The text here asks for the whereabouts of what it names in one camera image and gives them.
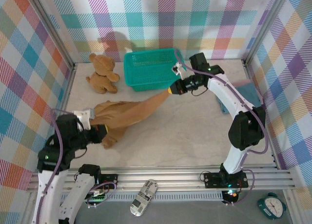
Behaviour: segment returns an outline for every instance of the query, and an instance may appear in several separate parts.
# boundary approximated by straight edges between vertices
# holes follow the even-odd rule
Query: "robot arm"
[[[204,86],[211,90],[228,109],[233,119],[232,126],[228,133],[232,145],[225,162],[221,164],[218,175],[219,180],[214,180],[212,183],[216,184],[219,188],[232,186],[233,183],[236,183],[237,179],[244,180],[242,178],[246,177],[246,174],[241,170],[241,163],[244,160],[244,155],[264,138],[264,134],[257,120],[248,109],[240,103],[237,96],[235,96],[227,86],[231,86],[233,90],[235,90],[236,94],[255,112],[263,124],[265,123],[265,111],[262,107],[255,108],[253,104],[245,100],[229,82],[220,66],[209,66],[203,53],[190,57],[190,62],[194,70],[211,73],[225,81],[227,85],[217,78],[195,73],[183,80],[179,79],[175,81],[168,91],[172,94],[182,95],[188,91],[197,90],[200,86]]]
[[[86,149],[90,143],[100,143],[107,134],[105,125],[90,126],[90,118],[92,118],[90,110],[75,111],[74,114],[64,114],[57,118],[56,123],[63,142],[62,161],[46,194],[43,194],[59,159],[59,139],[54,134],[38,154],[39,187],[33,224],[73,224],[86,195],[98,183],[101,174],[100,167],[84,164],[79,169],[76,186],[62,206],[59,206],[70,162],[75,158],[75,151]]]

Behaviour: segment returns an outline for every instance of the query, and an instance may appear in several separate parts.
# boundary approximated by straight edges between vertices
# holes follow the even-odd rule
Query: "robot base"
[[[238,172],[230,175],[230,179],[225,183],[220,173],[204,173],[205,188],[247,188],[248,181],[246,173]]]

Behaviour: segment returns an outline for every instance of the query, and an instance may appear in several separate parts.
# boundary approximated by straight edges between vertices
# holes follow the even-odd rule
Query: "white remote control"
[[[157,182],[155,180],[149,179],[141,188],[135,200],[132,202],[130,207],[131,213],[137,217],[141,216],[154,197],[157,189]]]

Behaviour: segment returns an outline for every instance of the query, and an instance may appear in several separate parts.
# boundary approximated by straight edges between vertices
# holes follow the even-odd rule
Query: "alarm clock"
[[[271,220],[282,218],[286,211],[285,203],[272,192],[267,197],[258,200],[257,205],[263,214]]]

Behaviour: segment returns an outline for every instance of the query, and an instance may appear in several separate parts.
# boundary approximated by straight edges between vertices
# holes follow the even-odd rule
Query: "teddy bear arm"
[[[112,82],[117,82],[120,79],[120,76],[118,74],[115,74],[114,72],[111,72],[109,75],[107,75],[107,78]]]

